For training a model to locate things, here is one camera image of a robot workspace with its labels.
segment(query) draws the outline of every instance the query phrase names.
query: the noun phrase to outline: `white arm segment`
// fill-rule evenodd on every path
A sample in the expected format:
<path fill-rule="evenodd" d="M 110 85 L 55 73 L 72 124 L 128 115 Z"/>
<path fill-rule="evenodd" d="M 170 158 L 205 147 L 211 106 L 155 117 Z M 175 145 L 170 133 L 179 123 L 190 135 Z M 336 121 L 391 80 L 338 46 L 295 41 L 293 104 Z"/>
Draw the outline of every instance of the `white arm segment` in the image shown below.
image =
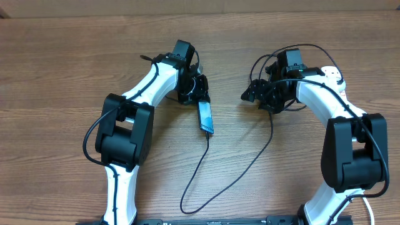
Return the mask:
<path fill-rule="evenodd" d="M 111 164 L 111 166 L 118 173 L 118 187 L 117 187 L 117 224 L 118 225 L 131 225 L 136 216 L 135 206 L 135 192 L 136 192 L 136 178 L 138 177 L 139 166 L 136 166 L 132 172 L 126 172 L 125 168 Z M 106 167 L 107 180 L 108 180 L 108 194 L 107 194 L 107 210 L 104 214 L 104 220 L 109 225 L 114 225 L 114 187 L 115 179 L 113 171 Z"/>
<path fill-rule="evenodd" d="M 336 193 L 336 191 L 329 187 L 325 181 L 322 182 L 317 193 L 310 201 L 304 206 L 304 212 L 310 225 L 326 225 L 329 217 L 345 200 L 346 196 L 351 194 L 363 194 L 364 190 L 361 188 L 346 190 L 343 193 Z M 347 202 L 342 210 L 335 216 L 331 224 L 336 224 L 338 216 L 342 213 L 344 208 L 349 204 Z"/>
<path fill-rule="evenodd" d="M 325 66 L 322 68 L 322 71 L 324 71 L 325 76 L 315 75 L 308 76 L 304 79 L 316 81 L 321 84 L 325 83 L 326 86 L 335 90 L 337 94 L 340 95 L 343 101 L 349 105 L 350 109 L 355 112 L 357 116 L 362 116 L 365 112 L 347 100 L 346 93 L 344 91 L 346 83 L 343 82 L 342 85 L 337 84 L 337 80 L 340 79 L 340 75 L 337 77 L 337 74 L 339 74 L 338 69 L 333 66 Z M 343 116 L 345 118 L 352 117 L 352 115 L 344 110 L 343 106 L 338 102 L 338 100 L 327 89 L 324 89 L 321 86 L 306 82 L 298 82 L 296 96 L 299 101 L 307 105 L 312 110 L 325 128 L 328 124 L 328 119 L 330 118 L 336 118 L 338 116 Z"/>
<path fill-rule="evenodd" d="M 343 82 L 338 85 L 337 81 L 340 80 L 340 74 L 338 69 L 334 66 L 325 66 L 321 70 L 325 73 L 325 76 L 308 76 L 305 79 L 310 81 L 316 81 L 319 83 L 325 83 L 326 86 L 336 91 L 342 100 L 349 105 L 350 109 L 357 114 L 362 116 L 365 112 L 362 109 L 357 108 L 351 104 L 346 97 L 346 83 Z M 305 105 L 307 105 L 322 124 L 327 126 L 328 119 L 343 116 L 345 118 L 352 118 L 347 111 L 344 110 L 343 106 L 338 100 L 325 88 L 306 82 L 297 83 L 296 96 Z M 304 212 L 310 225 L 326 225 L 329 217 L 332 216 L 333 212 L 338 206 L 345 200 L 346 196 L 350 194 L 362 194 L 364 190 L 350 189 L 343 193 L 336 193 L 336 191 L 329 187 L 325 181 L 319 187 L 317 193 L 312 197 L 310 201 L 304 206 Z M 331 224 L 335 224 L 338 220 L 338 216 L 342 210 L 335 216 Z"/>
<path fill-rule="evenodd" d="M 175 89 L 178 83 L 178 70 L 172 66 L 164 63 L 157 63 L 159 75 L 154 82 L 136 99 L 135 103 L 148 103 L 156 107 L 161 99 L 169 92 Z M 150 72 L 144 77 L 139 84 L 132 90 L 125 92 L 123 96 L 130 98 L 150 82 L 156 73 L 155 65 L 151 66 Z M 134 123 L 134 119 L 126 118 L 126 121 Z M 135 190 L 136 178 L 138 176 L 139 166 L 136 166 L 132 172 L 126 172 L 125 168 L 111 164 L 118 173 L 118 187 L 117 187 L 117 225 L 131 225 L 136 216 L 135 206 Z M 106 167 L 108 179 L 108 196 L 107 196 L 107 210 L 104 214 L 104 220 L 109 225 L 114 225 L 114 173 L 111 169 Z"/>

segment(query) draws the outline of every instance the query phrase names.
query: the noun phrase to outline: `wooden surface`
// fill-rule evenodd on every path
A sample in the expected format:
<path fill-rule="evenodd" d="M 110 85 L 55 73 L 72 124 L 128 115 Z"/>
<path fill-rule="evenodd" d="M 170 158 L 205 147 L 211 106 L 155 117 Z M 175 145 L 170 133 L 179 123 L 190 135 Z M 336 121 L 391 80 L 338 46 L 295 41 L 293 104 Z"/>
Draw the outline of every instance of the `wooden surface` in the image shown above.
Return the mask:
<path fill-rule="evenodd" d="M 266 112 L 240 100 L 255 60 L 283 46 L 313 43 L 340 65 L 349 100 L 387 119 L 391 186 L 370 202 L 377 224 L 399 224 L 399 23 L 398 11 L 1 20 L 0 224 L 74 224 L 103 215 L 106 175 L 84 157 L 83 136 L 109 93 L 130 90 L 147 74 L 150 65 L 139 55 L 172 51 L 177 39 L 199 51 L 216 131 L 185 209 L 196 209 L 235 180 L 268 140 Z M 302 58 L 308 66 L 331 64 L 309 47 Z M 273 118 L 274 139 L 247 174 L 201 212 L 185 216 L 179 200 L 206 139 L 195 106 L 163 99 L 137 181 L 139 218 L 294 214 L 323 181 L 325 130 L 309 109 Z M 94 137 L 89 147 L 99 158 L 93 145 Z M 361 200 L 345 213 L 368 224 Z"/>
<path fill-rule="evenodd" d="M 0 0 L 11 18 L 395 10 L 400 0 Z"/>

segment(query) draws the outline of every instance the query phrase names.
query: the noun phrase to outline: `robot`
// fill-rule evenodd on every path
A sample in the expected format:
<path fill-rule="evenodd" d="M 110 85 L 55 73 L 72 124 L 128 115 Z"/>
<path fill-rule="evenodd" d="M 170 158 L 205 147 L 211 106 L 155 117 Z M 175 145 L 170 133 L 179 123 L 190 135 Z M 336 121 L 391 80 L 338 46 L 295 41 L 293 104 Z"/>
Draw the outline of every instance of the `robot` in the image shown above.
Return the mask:
<path fill-rule="evenodd" d="M 199 127 L 206 132 L 207 140 L 209 134 L 214 133 L 208 80 L 202 74 L 198 53 L 190 43 L 178 40 L 172 53 L 160 54 L 154 59 L 142 57 L 152 62 L 150 72 L 122 96 L 110 94 L 104 101 L 102 116 L 86 134 L 84 154 L 90 161 L 105 166 L 108 178 L 106 213 L 101 221 L 90 224 L 353 224 L 350 216 L 339 216 L 349 202 L 354 198 L 379 197 L 389 185 L 386 120 L 380 114 L 367 114 L 347 100 L 346 82 L 335 62 L 335 66 L 321 69 L 307 67 L 299 49 L 287 49 L 302 45 L 309 44 L 288 46 L 265 55 L 267 60 L 277 57 L 266 67 L 269 79 L 261 79 L 260 72 L 259 79 L 251 80 L 241 96 L 244 101 L 257 99 L 259 109 L 270 114 L 284 111 L 294 101 L 304 103 L 326 128 L 321 157 L 324 182 L 312 199 L 300 206 L 296 215 L 208 221 L 136 219 L 136 178 L 151 148 L 154 108 L 161 99 L 169 91 L 176 90 L 179 103 L 197 104 Z M 195 53 L 197 63 L 191 65 Z M 117 126 L 116 121 L 127 121 L 134 126 L 128 130 Z M 101 161 L 91 158 L 86 151 L 88 137 L 97 125 L 95 148 L 101 153 Z M 353 150 L 354 141 L 365 143 L 364 148 Z M 383 181 L 385 185 L 381 192 L 364 194 L 365 190 Z"/>

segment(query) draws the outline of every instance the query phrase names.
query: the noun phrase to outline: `white cable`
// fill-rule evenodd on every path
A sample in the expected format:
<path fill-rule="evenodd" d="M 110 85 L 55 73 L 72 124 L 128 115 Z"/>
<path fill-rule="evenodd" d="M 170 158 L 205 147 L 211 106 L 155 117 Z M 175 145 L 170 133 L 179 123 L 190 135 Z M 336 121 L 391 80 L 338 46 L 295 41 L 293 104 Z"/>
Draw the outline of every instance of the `white cable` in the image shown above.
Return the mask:
<path fill-rule="evenodd" d="M 374 219 L 374 213 L 373 213 L 373 209 L 371 208 L 371 206 L 369 205 L 369 202 L 367 200 L 366 197 L 363 197 L 362 200 L 364 200 L 365 206 L 368 209 L 368 213 L 369 213 L 369 217 L 371 218 L 371 225 L 375 225 L 375 219 Z"/>

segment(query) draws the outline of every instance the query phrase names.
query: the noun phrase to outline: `wooden table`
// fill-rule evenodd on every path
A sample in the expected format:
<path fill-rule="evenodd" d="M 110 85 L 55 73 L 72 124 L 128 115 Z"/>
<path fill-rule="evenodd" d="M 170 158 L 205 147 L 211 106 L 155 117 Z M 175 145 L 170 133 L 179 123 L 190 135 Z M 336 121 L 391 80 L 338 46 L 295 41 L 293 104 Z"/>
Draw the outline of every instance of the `wooden table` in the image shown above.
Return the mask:
<path fill-rule="evenodd" d="M 340 65 L 349 100 L 387 119 L 391 186 L 370 202 L 377 224 L 399 224 L 399 24 L 398 11 L 0 20 L 0 224 L 74 224 L 103 215 L 104 168 L 84 157 L 83 136 L 109 93 L 122 94 L 147 74 L 150 65 L 139 55 L 170 52 L 177 39 L 199 51 L 216 131 L 185 209 L 196 209 L 235 180 L 268 140 L 266 111 L 240 100 L 255 60 L 283 46 L 313 43 Z M 301 52 L 308 66 L 331 65 L 318 49 Z M 309 109 L 273 119 L 274 139 L 247 174 L 201 212 L 185 216 L 179 200 L 206 139 L 195 106 L 162 100 L 137 181 L 139 218 L 294 214 L 323 181 L 325 130 Z M 94 137 L 89 148 L 99 158 L 93 144 Z M 359 199 L 345 214 L 368 224 Z"/>

